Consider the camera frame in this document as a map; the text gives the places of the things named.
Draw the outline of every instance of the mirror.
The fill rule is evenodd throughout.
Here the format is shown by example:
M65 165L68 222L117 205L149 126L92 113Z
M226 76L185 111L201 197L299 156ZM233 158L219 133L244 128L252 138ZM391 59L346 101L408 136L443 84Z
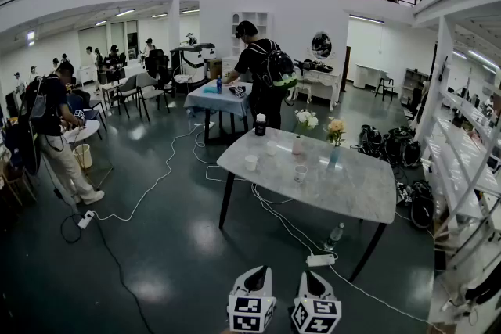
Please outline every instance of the mirror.
M320 60L329 57L332 52L332 43L330 43L330 39L325 32L319 32L313 37L312 52Z

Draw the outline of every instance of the plastic cup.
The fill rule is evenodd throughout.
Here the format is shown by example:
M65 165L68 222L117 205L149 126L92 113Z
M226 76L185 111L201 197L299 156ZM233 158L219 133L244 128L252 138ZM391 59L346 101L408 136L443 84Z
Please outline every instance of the plastic cup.
M256 166L258 165L258 158L254 155L245 156L245 168L249 171L256 170Z
M276 154L276 145L277 143L275 141L268 141L266 144L266 152L270 156L275 156Z
M296 166L294 173L294 180L296 182L303 182L305 180L306 173L308 173L308 168L300 164L299 166Z

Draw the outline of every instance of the white robot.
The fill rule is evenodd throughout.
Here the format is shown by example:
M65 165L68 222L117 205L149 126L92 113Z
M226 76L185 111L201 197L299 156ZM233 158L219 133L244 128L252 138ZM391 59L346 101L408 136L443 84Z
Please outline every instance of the white robot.
M326 280L305 271L301 275L291 317L300 334L330 334L341 319L341 302Z
M272 320L272 269L253 268L236 279L228 297L229 328L234 332L264 332Z

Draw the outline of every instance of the bucket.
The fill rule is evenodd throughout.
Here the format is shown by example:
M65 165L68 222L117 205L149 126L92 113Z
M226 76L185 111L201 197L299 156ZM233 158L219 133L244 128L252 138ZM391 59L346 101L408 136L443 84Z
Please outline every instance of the bucket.
M73 149L73 156L77 159L81 168L90 168L92 166L91 147L84 143Z

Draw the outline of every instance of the khaki pants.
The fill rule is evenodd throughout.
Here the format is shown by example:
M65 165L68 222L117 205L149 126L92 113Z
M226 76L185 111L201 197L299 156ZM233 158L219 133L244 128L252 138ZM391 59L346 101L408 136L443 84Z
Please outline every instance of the khaki pants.
M41 150L47 156L52 171L68 194L79 195L83 199L91 198L95 193L94 188L85 180L66 139L63 136L40 134L40 141Z

